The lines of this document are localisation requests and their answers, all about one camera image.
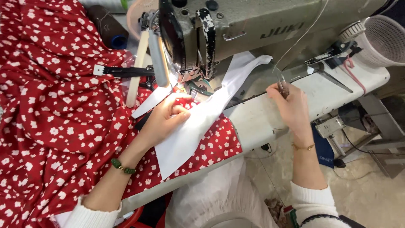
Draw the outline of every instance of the woman's left hand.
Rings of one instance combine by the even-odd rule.
[[[190,113],[181,105],[174,105],[177,99],[191,99],[191,95],[175,92],[157,105],[141,131],[137,135],[142,141],[153,147],[168,137],[180,124],[185,122]]]

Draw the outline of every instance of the industrial sewing machine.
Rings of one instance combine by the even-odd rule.
[[[271,55],[277,62],[321,14],[277,66],[301,65],[336,41],[346,43],[363,32],[356,22],[384,4],[386,0],[159,0],[159,25],[179,82],[200,75],[209,80],[220,61],[243,51]]]

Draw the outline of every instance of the woman's right hand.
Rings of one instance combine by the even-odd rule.
[[[307,95],[298,87],[287,84],[290,94],[287,99],[278,91],[277,83],[269,86],[266,91],[274,99],[284,123],[294,134],[294,143],[300,148],[313,144],[311,124],[309,121]]]

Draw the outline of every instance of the red fabric with white flowers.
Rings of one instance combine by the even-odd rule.
[[[49,227],[45,218],[71,211],[137,135],[121,81],[92,75],[127,54],[103,45],[76,0],[0,0],[0,10],[0,227]],[[140,88],[137,105],[150,93]],[[222,115],[168,179],[240,152]],[[124,198],[161,182],[153,148],[137,170]]]

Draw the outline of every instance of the white sleeve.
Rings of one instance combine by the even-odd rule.
[[[81,205],[82,199],[83,196],[78,198],[76,207],[62,228],[112,228],[114,226],[122,203],[116,211],[92,211]]]
[[[329,186],[322,190],[308,189],[291,181],[291,192],[297,223],[301,227],[350,228],[339,219]]]

